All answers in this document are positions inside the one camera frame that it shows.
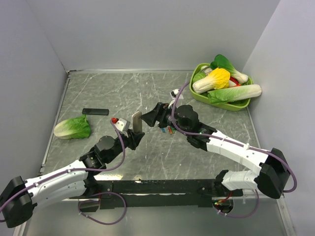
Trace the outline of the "beige white remote control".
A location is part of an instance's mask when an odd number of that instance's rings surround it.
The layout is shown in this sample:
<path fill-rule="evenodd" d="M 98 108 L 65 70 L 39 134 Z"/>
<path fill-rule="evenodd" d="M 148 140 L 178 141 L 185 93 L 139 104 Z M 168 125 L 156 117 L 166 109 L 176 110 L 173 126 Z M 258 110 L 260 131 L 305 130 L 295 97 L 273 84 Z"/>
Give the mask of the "beige white remote control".
<path fill-rule="evenodd" d="M 132 115 L 132 129 L 133 132 L 136 134 L 143 132 L 141 116 L 142 116 L 141 111 L 137 111 Z"/>

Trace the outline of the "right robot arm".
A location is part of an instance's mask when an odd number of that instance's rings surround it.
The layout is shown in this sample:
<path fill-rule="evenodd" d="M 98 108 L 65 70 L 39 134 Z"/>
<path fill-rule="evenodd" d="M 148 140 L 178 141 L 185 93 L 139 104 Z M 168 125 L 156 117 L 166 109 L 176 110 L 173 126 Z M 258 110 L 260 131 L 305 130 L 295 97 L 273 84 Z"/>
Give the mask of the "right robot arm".
<path fill-rule="evenodd" d="M 190 105 L 172 109 L 168 104 L 159 102 L 152 111 L 141 115 L 141 119 L 150 127 L 157 124 L 160 128 L 177 128 L 195 148 L 225 156 L 245 166 L 245 171 L 223 170 L 217 175 L 215 190 L 219 195 L 226 196 L 238 189 L 252 189 L 278 199 L 284 193 L 290 172 L 279 149 L 268 151 L 232 139 L 201 123 Z"/>

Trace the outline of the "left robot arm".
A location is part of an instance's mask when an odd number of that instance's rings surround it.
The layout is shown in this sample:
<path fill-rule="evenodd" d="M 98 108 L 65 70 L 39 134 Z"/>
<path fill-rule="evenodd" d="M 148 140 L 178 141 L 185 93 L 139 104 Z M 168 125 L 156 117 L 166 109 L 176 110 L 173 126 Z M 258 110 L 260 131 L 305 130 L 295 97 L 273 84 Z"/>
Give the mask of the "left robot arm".
<path fill-rule="evenodd" d="M 10 180 L 0 195 L 2 223 L 14 228 L 28 221 L 36 207 L 77 196 L 93 197 L 97 192 L 94 176 L 106 171 L 107 164 L 118 155 L 126 154 L 126 148 L 135 150 L 144 133 L 118 133 L 117 138 L 103 136 L 89 152 L 71 164 L 43 176 Z"/>

